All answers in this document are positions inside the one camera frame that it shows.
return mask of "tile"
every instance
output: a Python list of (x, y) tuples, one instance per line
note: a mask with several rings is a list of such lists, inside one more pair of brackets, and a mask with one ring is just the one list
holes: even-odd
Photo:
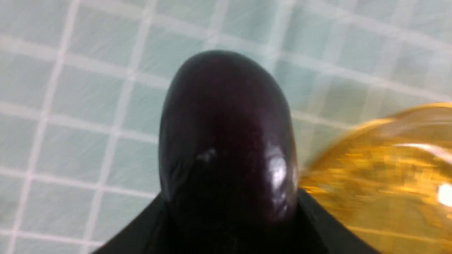
[(0, 101), (40, 109), (53, 63), (0, 51)]
[(130, 61), (139, 21), (81, 6), (69, 51), (115, 65)]
[(166, 90), (135, 84), (123, 128), (159, 135), (160, 117)]
[(339, 5), (339, 0), (323, 0), (323, 1), (330, 5)]
[(315, 125), (310, 147), (310, 160), (320, 156), (322, 152), (334, 144), (346, 130), (327, 125)]
[(368, 84), (335, 77), (324, 100), (321, 116), (338, 122), (356, 124), (366, 103)]
[(275, 79), (292, 109), (306, 111), (312, 96), (317, 72), (285, 61), (276, 63)]
[(69, 1), (2, 0), (0, 33), (56, 47), (60, 43)]
[(63, 242), (18, 238), (14, 254), (79, 254), (80, 245)]
[(124, 2), (126, 4), (138, 5), (138, 6), (144, 7), (146, 5), (147, 0), (119, 0), (119, 1)]
[(52, 112), (112, 124), (124, 80), (65, 66)]
[(140, 70), (171, 78), (183, 62), (202, 50), (203, 44), (199, 39), (151, 27)]
[(432, 69), (426, 76), (424, 88), (429, 92), (451, 96), (452, 87), (449, 83), (452, 81), (452, 58), (436, 52), (430, 64)]
[(21, 230), (81, 239), (94, 190), (33, 182)]
[(0, 166), (26, 170), (36, 122), (0, 114)]
[(267, 43), (277, 7), (276, 0), (231, 0), (222, 31), (245, 40)]
[(297, 160), (299, 170), (303, 170), (306, 162), (309, 160), (311, 153), (309, 152), (308, 144), (311, 141), (310, 133), (314, 124), (299, 120), (292, 119), (293, 135), (295, 138), (295, 144), (297, 146)]
[(157, 194), (160, 191), (157, 145), (119, 140), (107, 184)]
[(0, 176), (0, 228), (11, 229), (13, 227), (17, 207), (19, 206), (20, 193), (23, 180), (8, 176)]
[(440, 37), (451, 4), (450, 0), (418, 1), (409, 28), (433, 38)]
[(94, 241), (107, 241), (119, 233), (150, 204), (150, 200), (117, 193), (105, 193), (94, 229)]
[(194, 25), (209, 27), (215, 4), (215, 0), (164, 0), (158, 2), (157, 12)]
[(92, 254), (93, 252), (95, 252), (97, 249), (99, 249), (98, 246), (91, 246), (88, 248), (88, 254)]
[(302, 8), (294, 8), (282, 48), (321, 59), (328, 43), (332, 20)]
[(238, 45), (230, 45), (226, 42), (222, 42), (220, 39), (220, 42), (218, 43), (218, 45), (215, 47), (215, 49), (217, 50), (226, 50), (226, 51), (233, 51), (239, 54), (242, 54), (248, 58), (250, 58), (251, 60), (259, 63), (260, 65), (263, 65), (264, 63), (264, 56), (262, 56), (262, 54), (260, 52), (252, 52), (249, 50), (244, 50), (241, 49), (240, 46)]
[(0, 253), (6, 253), (9, 245), (9, 237), (1, 235), (0, 236)]
[(392, 79), (408, 86), (423, 88), (433, 52), (405, 43), (397, 59)]
[(417, 96), (388, 89), (386, 90), (378, 115), (379, 117), (387, 117), (421, 103), (421, 98)]
[(382, 35), (351, 25), (337, 64), (354, 71), (373, 73), (385, 40)]
[(97, 182), (107, 142), (105, 134), (49, 125), (36, 171)]
[(398, 1), (394, 0), (359, 0), (355, 13), (366, 18), (390, 23)]

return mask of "eggplant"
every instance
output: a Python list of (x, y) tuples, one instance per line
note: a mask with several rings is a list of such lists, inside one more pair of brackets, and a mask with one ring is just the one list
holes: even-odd
[(159, 195), (95, 254), (377, 253), (297, 189), (287, 101), (241, 54), (203, 52), (178, 70), (159, 171)]
[(182, 245), (249, 253), (280, 248), (293, 235), (290, 110), (273, 77), (251, 59), (212, 51), (182, 65), (163, 106), (159, 167)]

